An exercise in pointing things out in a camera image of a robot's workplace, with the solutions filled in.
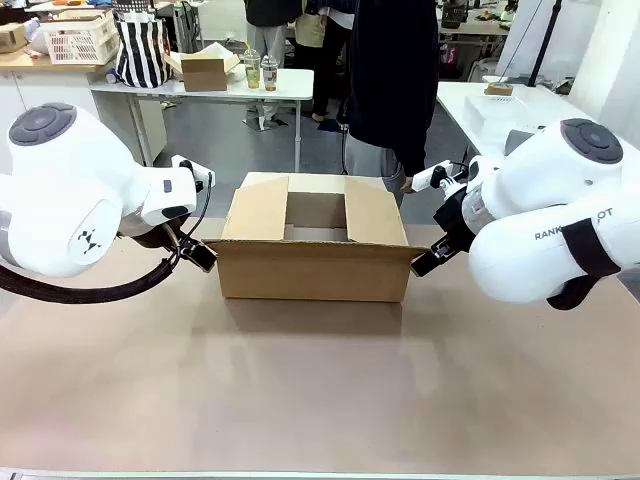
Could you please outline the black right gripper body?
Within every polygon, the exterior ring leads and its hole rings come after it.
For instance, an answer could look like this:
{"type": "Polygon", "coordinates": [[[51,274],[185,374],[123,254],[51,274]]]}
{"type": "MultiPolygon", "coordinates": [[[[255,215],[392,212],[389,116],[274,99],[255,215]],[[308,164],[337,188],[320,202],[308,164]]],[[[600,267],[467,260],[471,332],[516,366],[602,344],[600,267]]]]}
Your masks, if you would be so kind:
{"type": "Polygon", "coordinates": [[[432,245],[432,252],[436,255],[456,255],[459,252],[468,253],[475,234],[467,226],[463,214],[462,203],[466,197],[466,188],[462,187],[453,193],[438,208],[434,220],[444,231],[444,236],[432,245]]]}

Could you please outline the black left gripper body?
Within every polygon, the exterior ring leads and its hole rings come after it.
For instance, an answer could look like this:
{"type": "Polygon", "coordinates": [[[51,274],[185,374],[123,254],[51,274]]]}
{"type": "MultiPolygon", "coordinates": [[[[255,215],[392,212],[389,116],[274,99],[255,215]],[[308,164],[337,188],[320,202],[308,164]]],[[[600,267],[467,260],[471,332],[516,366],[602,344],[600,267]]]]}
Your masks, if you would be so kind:
{"type": "Polygon", "coordinates": [[[172,219],[162,218],[160,224],[150,225],[140,216],[130,214],[121,220],[117,236],[131,238],[147,249],[164,248],[173,251],[185,237],[181,227],[188,218],[189,214],[172,219]]]}

